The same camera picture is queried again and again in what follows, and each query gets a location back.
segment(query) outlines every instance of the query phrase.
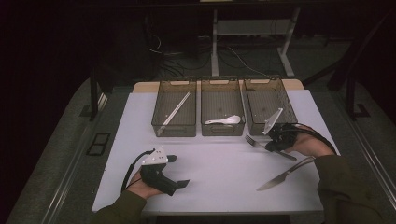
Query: spoon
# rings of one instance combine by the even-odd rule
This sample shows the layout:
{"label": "spoon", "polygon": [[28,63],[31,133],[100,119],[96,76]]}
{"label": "spoon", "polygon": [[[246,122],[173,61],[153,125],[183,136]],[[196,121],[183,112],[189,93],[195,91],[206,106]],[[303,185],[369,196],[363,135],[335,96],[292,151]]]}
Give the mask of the spoon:
{"label": "spoon", "polygon": [[212,124],[212,123],[222,123],[222,124],[237,124],[241,121],[241,117],[237,115],[232,115],[227,119],[210,119],[205,122],[205,124]]}

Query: forearm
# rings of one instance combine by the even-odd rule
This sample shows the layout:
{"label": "forearm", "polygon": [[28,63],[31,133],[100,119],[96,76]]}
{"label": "forearm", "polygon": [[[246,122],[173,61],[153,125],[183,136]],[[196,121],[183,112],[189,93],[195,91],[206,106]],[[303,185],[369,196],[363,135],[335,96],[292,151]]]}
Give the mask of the forearm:
{"label": "forearm", "polygon": [[320,176],[318,194],[326,224],[383,222],[370,199],[370,190],[351,173],[344,158],[318,157],[315,165]]}
{"label": "forearm", "polygon": [[125,190],[113,204],[99,210],[91,224],[137,224],[145,205],[145,199]]}

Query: storage bin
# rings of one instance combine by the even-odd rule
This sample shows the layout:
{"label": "storage bin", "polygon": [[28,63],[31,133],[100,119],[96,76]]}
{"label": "storage bin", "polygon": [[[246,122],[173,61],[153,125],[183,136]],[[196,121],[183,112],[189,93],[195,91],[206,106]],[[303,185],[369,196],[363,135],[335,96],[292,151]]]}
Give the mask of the storage bin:
{"label": "storage bin", "polygon": [[[245,114],[237,77],[203,77],[201,79],[201,124],[203,136],[240,136],[244,131]],[[212,119],[241,118],[236,124],[212,123]]]}
{"label": "storage bin", "polygon": [[242,93],[250,135],[263,135],[265,122],[279,108],[283,112],[276,123],[297,122],[281,79],[245,78]]}
{"label": "storage bin", "polygon": [[[169,77],[160,82],[151,121],[157,137],[194,137],[196,135],[196,91],[195,78]],[[175,115],[164,125],[172,113]]]}

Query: white table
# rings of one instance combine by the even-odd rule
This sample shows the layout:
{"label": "white table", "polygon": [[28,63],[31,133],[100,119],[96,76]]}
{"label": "white table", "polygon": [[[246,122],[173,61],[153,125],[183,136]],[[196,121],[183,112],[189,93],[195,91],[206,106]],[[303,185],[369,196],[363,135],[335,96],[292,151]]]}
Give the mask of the white table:
{"label": "white table", "polygon": [[[143,151],[160,146],[168,155],[177,155],[176,162],[164,168],[165,176],[174,181],[189,179],[190,183],[177,189],[172,197],[164,194],[150,198],[143,215],[291,214],[323,209],[317,194],[319,179],[314,163],[298,169],[278,186],[256,191],[304,156],[292,152],[298,160],[290,161],[251,147],[244,138],[247,125],[242,136],[203,137],[199,94],[196,137],[156,137],[150,123],[158,83],[154,87],[152,83],[136,85],[126,103],[92,211],[114,203],[129,165]],[[288,95],[299,122],[311,126],[334,144],[310,92],[295,90],[288,91]]]}

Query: finger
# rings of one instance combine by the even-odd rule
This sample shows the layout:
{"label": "finger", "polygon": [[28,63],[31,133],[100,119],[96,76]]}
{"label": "finger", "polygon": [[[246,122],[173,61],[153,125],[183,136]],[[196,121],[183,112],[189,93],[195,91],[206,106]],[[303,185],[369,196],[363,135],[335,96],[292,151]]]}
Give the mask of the finger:
{"label": "finger", "polygon": [[289,148],[286,148],[283,151],[286,152],[286,153],[291,153],[292,151],[294,151],[294,148],[293,147],[289,147]]}

